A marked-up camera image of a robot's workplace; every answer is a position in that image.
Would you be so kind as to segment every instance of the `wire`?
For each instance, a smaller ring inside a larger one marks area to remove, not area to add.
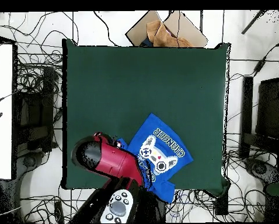
[[[78,198],[77,198],[77,201],[76,201],[76,208],[77,208],[77,210],[78,210],[77,202],[78,202],[79,198],[81,197],[81,192],[82,192],[82,189],[81,189],[81,191],[80,191],[80,193],[79,193],[79,196],[78,196]]]
[[[229,119],[227,120],[227,123],[228,123],[231,119],[233,119],[233,118],[235,118],[236,116],[242,114],[242,112],[243,112],[243,111],[241,111],[240,113],[237,113],[235,116],[229,118]]]
[[[109,27],[108,27],[108,25],[105,23],[104,20],[102,20],[102,18],[101,18],[100,16],[98,16],[98,15],[96,14],[95,11],[93,11],[93,12],[94,12],[95,16],[97,16],[97,17],[104,23],[104,25],[106,26],[106,28],[107,28],[107,36],[108,36],[108,38],[109,38],[109,41],[112,42],[112,43],[114,44],[114,46],[118,46],[118,45],[115,44],[115,43],[110,39],[110,37],[109,37]]]
[[[179,29],[180,29],[180,11],[179,11],[178,32],[177,32],[177,43],[178,43],[178,47],[180,47],[180,46],[179,46],[179,42],[178,42]]]

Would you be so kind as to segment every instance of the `controller button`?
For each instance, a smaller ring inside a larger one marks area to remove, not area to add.
[[[109,210],[116,216],[124,216],[126,214],[126,206],[118,201],[113,202]]]
[[[115,223],[122,223],[122,221],[121,221],[121,219],[120,219],[119,217],[115,218],[115,219],[114,219],[114,222],[115,222]]]
[[[113,215],[112,214],[107,214],[106,216],[105,216],[105,218],[107,219],[107,220],[112,220],[114,217],[113,217]]]

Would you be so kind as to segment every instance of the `black stand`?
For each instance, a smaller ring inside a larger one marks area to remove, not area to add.
[[[245,34],[249,29],[250,27],[254,24],[254,22],[261,16],[263,16],[265,14],[265,12],[267,12],[267,10],[260,10],[256,16],[252,19],[252,21],[246,26],[246,28],[242,31],[242,34]]]

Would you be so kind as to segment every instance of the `white floor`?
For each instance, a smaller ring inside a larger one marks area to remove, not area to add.
[[[200,28],[200,11],[182,10],[183,13],[193,22],[193,24],[199,29]],[[208,39],[206,47],[214,48],[218,43],[222,41],[224,43],[231,43],[231,54],[230,54],[230,76],[235,73],[250,74],[253,72],[254,66],[257,61],[264,57],[267,51],[279,43],[279,12],[270,10],[264,16],[256,21],[256,23],[242,35],[242,30],[252,20],[258,10],[204,10],[203,17],[203,33]],[[129,40],[126,38],[125,33],[132,27],[138,19],[140,19],[146,13],[145,10],[141,11],[128,11],[128,12],[99,12],[98,15],[107,23],[110,30],[110,38],[119,46],[130,46]],[[168,11],[158,11],[159,16],[162,20],[168,15]],[[107,38],[107,30],[105,25],[93,14],[93,12],[58,12],[47,15],[46,18],[42,18],[40,31],[39,26],[33,32],[32,36],[28,35],[31,33],[39,21],[39,18],[44,12],[29,12],[29,13],[0,13],[0,36],[14,39],[13,34],[8,29],[8,26],[19,28],[19,30],[26,34],[23,35],[19,31],[15,33],[17,41],[19,41],[22,47],[18,47],[18,52],[22,58],[29,60],[26,54],[41,54],[39,45],[43,44],[43,50],[46,53],[52,53],[54,50],[62,52],[61,39],[64,38],[62,34],[56,31],[58,30],[66,35],[69,39],[78,41],[79,45],[107,45],[113,46],[113,44]],[[78,33],[76,26],[72,31],[72,20],[78,27]],[[45,37],[49,32],[53,31],[46,39]],[[38,33],[33,44],[28,45],[33,37]],[[279,47],[275,48],[267,57],[267,62],[264,68],[254,78],[254,99],[253,104],[257,103],[258,86],[262,80],[279,77]],[[240,112],[240,101],[241,101],[241,88],[242,88],[242,77],[230,82],[229,88],[229,104],[228,104],[228,118],[236,115]],[[61,106],[61,99],[57,103],[58,107]],[[253,108],[253,131],[256,123],[256,112],[257,107]],[[239,120],[240,115],[230,120],[227,127],[227,132],[239,133]],[[62,127],[62,119],[55,126],[56,128]],[[55,136],[60,147],[62,144],[62,131],[56,130]],[[229,135],[229,139],[238,141],[239,135]],[[228,140],[228,146],[237,146],[238,144],[234,141]],[[48,162],[37,168],[35,171],[25,175],[22,183],[21,197],[39,197],[44,195],[58,195],[58,186],[62,177],[62,153],[59,149],[54,149],[50,153]],[[229,177],[233,181],[238,180],[238,185],[243,192],[251,189],[262,190],[261,183],[248,175],[243,168],[237,167],[236,171],[230,169],[228,171]],[[76,207],[80,207],[84,200],[92,193],[93,190],[60,190],[60,196],[63,200],[67,200],[68,204]],[[239,197],[240,191],[236,185],[232,185],[229,190],[229,196],[231,198]],[[264,204],[264,198],[257,192],[251,192],[248,197],[249,201],[253,204],[259,202]],[[39,203],[38,201],[22,201],[22,212],[27,214],[30,210]],[[70,215],[71,209],[69,206],[64,206],[64,215]],[[235,201],[231,201],[229,204],[229,210],[242,209],[242,206]],[[182,215],[186,215],[184,222],[212,222],[213,218],[210,213],[201,207],[196,207],[192,204],[186,204],[184,207],[184,213],[179,215],[174,214],[167,215],[168,222],[179,222]],[[257,219],[260,221],[263,216],[261,214],[255,214]],[[240,215],[234,215],[237,221],[242,221],[244,218]],[[32,214],[30,220],[39,220],[38,214]]]

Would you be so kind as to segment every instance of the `cardboard box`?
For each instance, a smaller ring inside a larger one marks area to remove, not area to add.
[[[133,27],[126,32],[126,37],[132,45],[140,46],[140,44],[148,37],[147,23],[160,20],[155,10],[148,11]],[[203,35],[195,25],[181,12],[180,28],[178,33],[179,11],[174,11],[163,24],[171,32],[173,37],[185,38],[195,47],[204,47],[208,43],[207,38]]]
[[[194,47],[204,47],[207,45],[208,40],[201,33],[201,31],[193,25],[193,23],[186,17],[185,14],[180,12],[180,29],[178,32],[179,11],[175,10],[163,24],[175,37],[185,38],[192,43]]]
[[[148,38],[147,35],[147,23],[160,20],[155,10],[148,11],[133,27],[126,32],[126,37],[129,39],[132,45],[140,46],[140,44]]]

